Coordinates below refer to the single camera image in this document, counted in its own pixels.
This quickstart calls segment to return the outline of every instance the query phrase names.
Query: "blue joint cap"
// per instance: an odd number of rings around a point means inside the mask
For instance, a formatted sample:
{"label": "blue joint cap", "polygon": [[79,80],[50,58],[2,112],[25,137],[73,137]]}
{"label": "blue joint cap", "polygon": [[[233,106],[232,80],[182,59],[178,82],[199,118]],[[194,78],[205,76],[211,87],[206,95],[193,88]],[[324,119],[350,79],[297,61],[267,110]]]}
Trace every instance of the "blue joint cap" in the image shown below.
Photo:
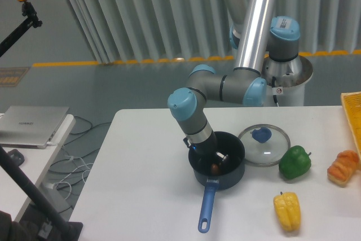
{"label": "blue joint cap", "polygon": [[246,107],[261,107],[266,99],[267,82],[263,78],[256,78],[249,85],[244,97],[243,105]]}
{"label": "blue joint cap", "polygon": [[168,97],[168,107],[177,121],[185,121],[196,111],[196,95],[186,87],[180,88]]}
{"label": "blue joint cap", "polygon": [[233,34],[233,25],[230,28],[230,42],[234,49],[238,49],[239,39]]}
{"label": "blue joint cap", "polygon": [[215,74],[215,69],[212,68],[211,66],[208,66],[206,64],[200,64],[200,65],[197,65],[193,71],[191,72],[191,74],[195,73],[195,72],[198,72],[198,71],[209,71],[213,74]]}
{"label": "blue joint cap", "polygon": [[288,16],[278,16],[272,19],[271,33],[281,40],[297,41],[300,38],[300,25]]}

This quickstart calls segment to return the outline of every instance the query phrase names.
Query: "bread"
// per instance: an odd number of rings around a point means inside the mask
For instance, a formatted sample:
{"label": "bread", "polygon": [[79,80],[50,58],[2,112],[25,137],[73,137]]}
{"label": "bread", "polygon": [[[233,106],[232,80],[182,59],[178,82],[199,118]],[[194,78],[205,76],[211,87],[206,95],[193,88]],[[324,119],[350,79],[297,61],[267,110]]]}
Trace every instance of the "bread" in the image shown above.
{"label": "bread", "polygon": [[356,152],[346,150],[337,155],[336,160],[327,169],[327,177],[339,186],[345,186],[359,166]]}

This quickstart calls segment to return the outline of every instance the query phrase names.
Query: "green bell pepper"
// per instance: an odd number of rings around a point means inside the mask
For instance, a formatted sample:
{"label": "green bell pepper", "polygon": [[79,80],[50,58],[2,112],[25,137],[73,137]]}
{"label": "green bell pepper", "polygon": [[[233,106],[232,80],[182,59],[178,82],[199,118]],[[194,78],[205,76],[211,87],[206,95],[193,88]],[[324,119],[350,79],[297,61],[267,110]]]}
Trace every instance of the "green bell pepper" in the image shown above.
{"label": "green bell pepper", "polygon": [[294,179],[305,174],[311,168],[310,154],[301,146],[291,147],[281,158],[278,165],[280,173],[286,179]]}

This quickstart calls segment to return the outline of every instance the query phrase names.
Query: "silver arm tube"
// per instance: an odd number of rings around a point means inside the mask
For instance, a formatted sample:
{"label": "silver arm tube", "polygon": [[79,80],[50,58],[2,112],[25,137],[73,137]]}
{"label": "silver arm tube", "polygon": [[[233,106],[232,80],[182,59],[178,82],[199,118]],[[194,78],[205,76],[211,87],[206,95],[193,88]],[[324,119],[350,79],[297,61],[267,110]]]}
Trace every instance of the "silver arm tube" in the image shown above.
{"label": "silver arm tube", "polygon": [[248,68],[261,74],[276,0],[249,0],[235,68]]}

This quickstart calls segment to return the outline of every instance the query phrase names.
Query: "blue pot handle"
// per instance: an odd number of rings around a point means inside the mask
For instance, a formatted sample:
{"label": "blue pot handle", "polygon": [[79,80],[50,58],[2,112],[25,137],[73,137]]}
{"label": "blue pot handle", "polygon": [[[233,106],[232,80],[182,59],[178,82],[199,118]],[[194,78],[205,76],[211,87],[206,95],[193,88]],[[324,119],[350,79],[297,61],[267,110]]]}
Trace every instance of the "blue pot handle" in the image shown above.
{"label": "blue pot handle", "polygon": [[215,192],[219,188],[219,181],[208,179],[204,187],[201,215],[199,216],[198,231],[205,234],[210,228]]}

